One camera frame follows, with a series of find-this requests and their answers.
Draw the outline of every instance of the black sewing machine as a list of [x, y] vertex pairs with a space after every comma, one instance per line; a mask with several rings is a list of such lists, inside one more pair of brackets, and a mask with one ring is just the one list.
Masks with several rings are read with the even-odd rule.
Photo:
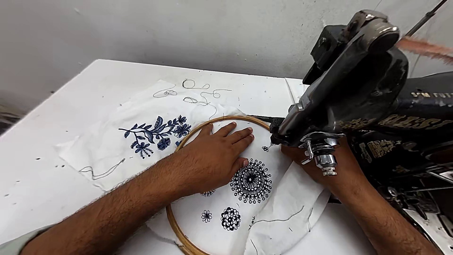
[[387, 16], [357, 12], [348, 25], [324, 27], [303, 82], [309, 88], [286, 118], [271, 120], [271, 141], [306, 148], [325, 178], [347, 136], [374, 187], [403, 209], [439, 215], [453, 237], [453, 72], [407, 79], [408, 60], [394, 45]]

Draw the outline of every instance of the table surface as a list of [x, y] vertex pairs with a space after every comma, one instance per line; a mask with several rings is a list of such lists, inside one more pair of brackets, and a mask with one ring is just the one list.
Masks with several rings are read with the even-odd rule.
[[[72, 140], [137, 92], [162, 79], [186, 78], [210, 90], [230, 89], [216, 103], [249, 115], [285, 117], [300, 79], [232, 74], [96, 60], [0, 137], [0, 243], [54, 224], [103, 194], [60, 159], [54, 146]], [[312, 231], [289, 255], [375, 254], [342, 205], [328, 204]], [[182, 254], [142, 227], [121, 254]]]

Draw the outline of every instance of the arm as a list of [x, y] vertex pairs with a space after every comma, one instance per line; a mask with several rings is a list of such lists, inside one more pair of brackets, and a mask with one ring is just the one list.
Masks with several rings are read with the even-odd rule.
[[20, 254], [113, 253], [166, 205], [223, 186], [248, 164], [238, 156], [253, 141], [252, 129], [228, 136], [235, 127], [230, 123], [210, 135], [207, 125], [182, 150], [40, 234]]
[[[302, 166], [300, 162], [305, 158], [302, 150], [282, 147], [282, 152]], [[314, 162], [302, 167], [315, 181], [330, 189], [354, 215], [378, 254], [442, 254], [368, 182], [346, 139], [341, 141], [334, 155], [338, 162], [336, 176], [324, 177]]]

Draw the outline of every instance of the gray wall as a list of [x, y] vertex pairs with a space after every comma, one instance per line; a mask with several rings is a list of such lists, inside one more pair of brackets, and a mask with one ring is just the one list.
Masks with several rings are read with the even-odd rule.
[[[407, 32], [437, 2], [2, 0], [0, 103], [29, 111], [95, 59], [302, 78], [323, 26], [376, 9]], [[447, 4], [418, 34], [453, 46]], [[420, 58], [411, 70], [424, 75], [450, 68]]]

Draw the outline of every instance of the blue floral embroidery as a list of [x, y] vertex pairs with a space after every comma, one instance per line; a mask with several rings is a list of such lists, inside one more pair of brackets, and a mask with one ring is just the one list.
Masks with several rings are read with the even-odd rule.
[[135, 147], [135, 148], [137, 148], [135, 150], [135, 153], [140, 153], [140, 156], [142, 158], [145, 158], [145, 156], [143, 154], [146, 154], [146, 155], [148, 155], [148, 157], [150, 157], [151, 154], [153, 153], [153, 151], [148, 149], [147, 148], [148, 146], [149, 146], [149, 143], [145, 144], [144, 142], [142, 142], [141, 144], [137, 144], [137, 146]]
[[187, 124], [177, 126], [176, 129], [174, 130], [174, 136], [177, 138], [181, 138], [183, 136], [187, 136], [187, 134], [190, 132], [190, 127]]
[[162, 138], [158, 143], [157, 143], [157, 148], [161, 151], [165, 150], [166, 147], [170, 145], [170, 138]]
[[[150, 144], [155, 143], [154, 138], [159, 139], [157, 143], [157, 148], [159, 150], [166, 149], [171, 141], [167, 136], [174, 134], [177, 138], [187, 136], [190, 132], [192, 126], [185, 124], [187, 119], [181, 115], [176, 119], [169, 120], [167, 123], [164, 123], [162, 117], [157, 117], [156, 123], [153, 125], [146, 125], [146, 123], [135, 124], [131, 129], [119, 128], [119, 130], [126, 131], [124, 133], [124, 138], [127, 138], [131, 133], [135, 136], [135, 141], [130, 145], [131, 149], [136, 149], [135, 153], [139, 153], [142, 158], [145, 158], [145, 155], [148, 157], [151, 156], [153, 151], [148, 147]], [[139, 140], [148, 140], [149, 143], [139, 142]]]

